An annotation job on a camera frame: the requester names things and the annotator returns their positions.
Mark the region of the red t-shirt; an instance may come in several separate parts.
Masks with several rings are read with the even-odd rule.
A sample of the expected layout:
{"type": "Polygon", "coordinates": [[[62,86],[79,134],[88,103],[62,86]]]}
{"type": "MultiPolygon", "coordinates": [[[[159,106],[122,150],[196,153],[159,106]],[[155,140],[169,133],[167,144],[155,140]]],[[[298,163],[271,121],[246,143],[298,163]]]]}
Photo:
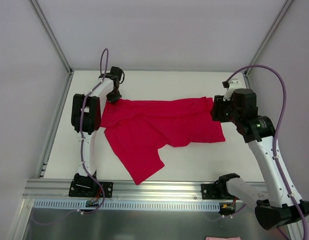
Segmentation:
{"type": "Polygon", "coordinates": [[[225,142],[221,123],[213,121],[211,97],[128,100],[106,103],[100,126],[114,154],[136,185],[165,164],[159,149],[166,145],[225,142]]]}

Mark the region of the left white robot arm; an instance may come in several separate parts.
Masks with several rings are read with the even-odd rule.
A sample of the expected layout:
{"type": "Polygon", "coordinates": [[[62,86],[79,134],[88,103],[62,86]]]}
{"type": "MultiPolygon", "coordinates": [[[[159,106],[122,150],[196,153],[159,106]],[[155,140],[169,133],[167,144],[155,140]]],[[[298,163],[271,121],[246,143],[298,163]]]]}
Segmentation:
{"type": "Polygon", "coordinates": [[[87,177],[80,184],[80,191],[87,197],[96,194],[98,185],[92,179],[97,178],[97,160],[95,157],[95,140],[101,127],[101,118],[106,103],[115,103],[122,96],[119,92],[121,79],[106,74],[87,93],[76,93],[72,99],[71,125],[77,132],[79,142],[79,164],[77,173],[87,177]]]}

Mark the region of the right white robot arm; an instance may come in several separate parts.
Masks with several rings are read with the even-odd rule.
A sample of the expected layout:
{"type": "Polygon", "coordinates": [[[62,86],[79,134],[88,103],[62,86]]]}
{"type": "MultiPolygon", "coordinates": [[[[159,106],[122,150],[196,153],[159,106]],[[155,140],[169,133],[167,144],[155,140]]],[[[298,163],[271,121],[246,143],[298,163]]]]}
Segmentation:
{"type": "Polygon", "coordinates": [[[270,230],[303,221],[309,215],[309,201],[296,190],[284,162],[272,121],[258,114],[257,96],[246,89],[233,93],[229,100],[216,95],[210,112],[213,121],[236,126],[255,156],[267,192],[252,187],[236,173],[222,175],[216,182],[220,198],[237,197],[254,210],[259,225],[270,230]]]}

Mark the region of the pink folded cloth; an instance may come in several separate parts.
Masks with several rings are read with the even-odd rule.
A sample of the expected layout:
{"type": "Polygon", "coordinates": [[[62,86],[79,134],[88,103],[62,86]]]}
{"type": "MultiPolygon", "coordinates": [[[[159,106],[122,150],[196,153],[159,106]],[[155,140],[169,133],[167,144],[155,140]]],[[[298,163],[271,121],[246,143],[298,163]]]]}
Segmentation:
{"type": "Polygon", "coordinates": [[[212,237],[207,236],[205,240],[241,240],[240,237],[212,237]]]}

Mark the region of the left aluminium frame post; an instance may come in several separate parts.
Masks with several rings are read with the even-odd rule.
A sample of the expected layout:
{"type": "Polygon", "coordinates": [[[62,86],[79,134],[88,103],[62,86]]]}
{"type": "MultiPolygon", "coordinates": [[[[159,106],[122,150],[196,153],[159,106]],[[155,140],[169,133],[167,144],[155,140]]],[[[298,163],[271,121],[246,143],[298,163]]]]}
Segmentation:
{"type": "Polygon", "coordinates": [[[42,7],[40,6],[39,2],[37,0],[29,0],[28,1],[29,4],[31,5],[35,15],[37,16],[45,34],[47,35],[54,51],[56,52],[59,60],[61,61],[64,69],[66,70],[68,75],[71,75],[73,72],[73,69],[71,67],[71,65],[69,64],[69,61],[67,60],[66,55],[64,54],[64,51],[62,50],[53,29],[51,28],[49,21],[42,9],[42,7]]]}

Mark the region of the aluminium frame post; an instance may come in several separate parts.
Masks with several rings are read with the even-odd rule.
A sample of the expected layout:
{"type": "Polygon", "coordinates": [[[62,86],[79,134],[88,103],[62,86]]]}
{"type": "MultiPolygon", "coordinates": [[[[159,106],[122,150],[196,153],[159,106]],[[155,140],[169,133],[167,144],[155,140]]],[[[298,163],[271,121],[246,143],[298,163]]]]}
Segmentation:
{"type": "Polygon", "coordinates": [[[40,6],[39,2],[37,0],[29,0],[28,1],[29,4],[31,5],[35,15],[37,16],[45,34],[47,35],[54,51],[56,52],[59,60],[61,61],[64,69],[66,70],[68,75],[71,75],[73,72],[73,69],[71,67],[71,65],[69,64],[69,61],[67,60],[66,55],[64,54],[64,51],[62,50],[53,29],[51,28],[49,21],[42,9],[42,7],[40,6]]]}
{"type": "Polygon", "coordinates": [[[264,54],[267,46],[271,42],[273,36],[279,29],[281,23],[285,19],[285,16],[289,12],[290,8],[294,4],[294,0],[285,0],[282,7],[280,8],[279,12],[277,13],[275,19],[273,20],[270,28],[266,32],[264,38],[262,39],[260,45],[258,46],[255,54],[253,55],[251,61],[249,62],[249,65],[255,65],[258,63],[262,55],[264,54]]]}

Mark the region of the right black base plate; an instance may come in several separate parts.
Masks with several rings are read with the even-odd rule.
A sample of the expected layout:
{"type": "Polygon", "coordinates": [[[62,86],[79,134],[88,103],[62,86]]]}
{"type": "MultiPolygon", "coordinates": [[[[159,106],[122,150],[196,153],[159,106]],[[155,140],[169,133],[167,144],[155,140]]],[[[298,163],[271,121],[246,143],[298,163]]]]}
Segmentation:
{"type": "Polygon", "coordinates": [[[217,183],[202,183],[200,185],[203,200],[234,200],[235,196],[220,190],[217,183]]]}

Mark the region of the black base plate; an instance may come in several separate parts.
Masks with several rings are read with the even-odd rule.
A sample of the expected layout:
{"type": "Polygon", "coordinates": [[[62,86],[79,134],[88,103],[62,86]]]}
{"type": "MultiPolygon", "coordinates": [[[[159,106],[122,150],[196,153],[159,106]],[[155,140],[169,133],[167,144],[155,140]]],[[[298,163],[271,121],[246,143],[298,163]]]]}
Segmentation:
{"type": "MultiPolygon", "coordinates": [[[[100,181],[99,184],[103,187],[103,192],[100,193],[100,197],[112,198],[114,183],[109,181],[100,181]]],[[[75,183],[73,180],[70,184],[68,196],[74,198],[92,198],[98,194],[99,186],[94,182],[92,186],[82,185],[75,183]]]]}
{"type": "Polygon", "coordinates": [[[200,185],[203,200],[234,200],[235,196],[220,190],[217,183],[202,183],[200,185]]]}

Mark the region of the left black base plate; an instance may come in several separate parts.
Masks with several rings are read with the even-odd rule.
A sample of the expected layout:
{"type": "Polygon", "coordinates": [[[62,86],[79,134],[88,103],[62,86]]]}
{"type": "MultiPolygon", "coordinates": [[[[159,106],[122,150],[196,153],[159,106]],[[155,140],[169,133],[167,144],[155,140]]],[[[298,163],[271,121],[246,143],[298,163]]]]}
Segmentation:
{"type": "MultiPolygon", "coordinates": [[[[112,198],[114,183],[109,181],[100,181],[99,184],[103,187],[103,192],[100,193],[100,197],[112,198]]],[[[75,183],[73,180],[70,184],[68,196],[74,198],[92,198],[98,194],[99,186],[94,182],[92,186],[82,185],[75,183]]]]}

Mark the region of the aluminium front rail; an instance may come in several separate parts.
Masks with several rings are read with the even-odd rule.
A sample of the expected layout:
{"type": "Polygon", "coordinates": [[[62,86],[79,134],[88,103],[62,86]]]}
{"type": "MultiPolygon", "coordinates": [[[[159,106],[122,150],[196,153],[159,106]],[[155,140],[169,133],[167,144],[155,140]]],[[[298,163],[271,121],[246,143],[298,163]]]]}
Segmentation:
{"type": "MultiPolygon", "coordinates": [[[[131,180],[114,180],[112,200],[130,201],[176,201],[194,202],[202,200],[201,182],[198,181],[145,181],[135,185],[131,180]]],[[[71,180],[29,179],[22,198],[24,199],[68,199],[71,180]]]]}

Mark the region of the right aluminium frame post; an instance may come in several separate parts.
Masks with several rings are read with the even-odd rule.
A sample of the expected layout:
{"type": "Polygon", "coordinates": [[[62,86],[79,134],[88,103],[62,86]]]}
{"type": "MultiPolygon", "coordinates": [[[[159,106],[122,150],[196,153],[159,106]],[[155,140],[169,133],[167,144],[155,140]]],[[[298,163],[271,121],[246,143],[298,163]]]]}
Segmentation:
{"type": "Polygon", "coordinates": [[[285,16],[289,12],[290,8],[294,4],[294,0],[285,0],[282,7],[280,8],[279,12],[277,13],[275,19],[273,20],[270,28],[266,32],[264,38],[262,39],[260,45],[258,46],[255,54],[253,55],[251,61],[249,62],[249,65],[255,65],[258,63],[262,55],[264,54],[267,46],[271,42],[273,36],[279,29],[281,23],[285,19],[285,16]]]}

